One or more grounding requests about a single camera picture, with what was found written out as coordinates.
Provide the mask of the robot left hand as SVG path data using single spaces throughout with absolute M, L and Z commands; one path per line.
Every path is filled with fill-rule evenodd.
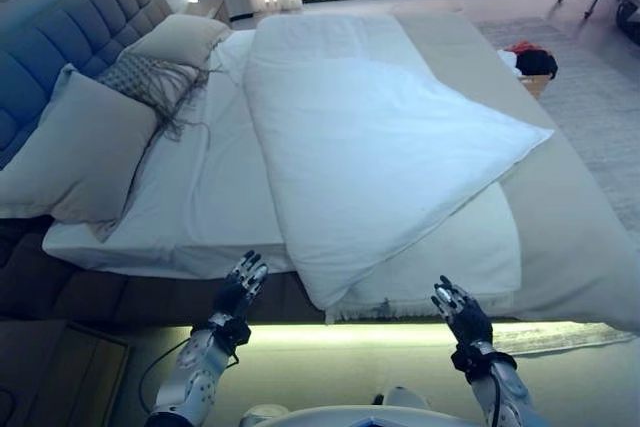
M 213 303 L 208 321 L 223 327 L 232 320 L 245 320 L 247 312 L 261 292 L 269 273 L 262 255 L 253 250 L 245 253 L 225 277 Z

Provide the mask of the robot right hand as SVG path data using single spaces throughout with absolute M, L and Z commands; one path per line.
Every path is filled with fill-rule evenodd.
M 461 346 L 493 343 L 491 320 L 473 296 L 444 275 L 434 292 L 431 301 Z

